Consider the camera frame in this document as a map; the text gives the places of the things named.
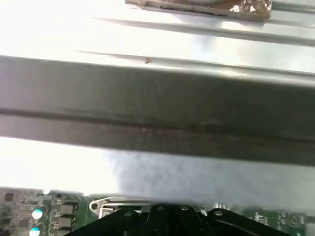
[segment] motherboard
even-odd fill
[[[0,188],[0,236],[64,236],[105,216],[95,213],[93,203],[106,203],[106,197]],[[307,235],[308,217],[304,213],[218,203],[200,207],[226,208],[292,236]]]

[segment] metal sheet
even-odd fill
[[[314,1],[274,1],[265,23],[16,4],[0,3],[0,135],[142,152],[6,140],[1,186],[313,205]]]
[[[5,138],[0,147],[6,167],[12,167],[1,169],[0,186],[298,210],[312,209],[315,197],[315,169],[310,167]]]

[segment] aluminum foil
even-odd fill
[[[272,0],[126,0],[127,4],[201,12],[249,20],[270,17]]]

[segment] capacitor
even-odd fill
[[[46,225],[44,223],[38,223],[37,225],[35,225],[35,228],[39,229],[40,234],[42,235],[43,232],[45,232],[46,230]]]
[[[40,219],[43,215],[45,215],[48,212],[48,206],[47,205],[41,205],[37,207],[33,212],[32,212],[32,217],[35,220]]]

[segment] screw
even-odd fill
[[[125,217],[130,217],[130,216],[132,216],[132,213],[131,213],[130,211],[128,211],[128,212],[126,212],[126,213],[124,214],[124,216],[125,216]]]
[[[222,216],[222,215],[223,215],[223,212],[220,211],[220,210],[216,210],[216,211],[215,211],[215,215],[217,215],[217,216]]]
[[[188,210],[189,207],[188,206],[181,206],[181,210]]]

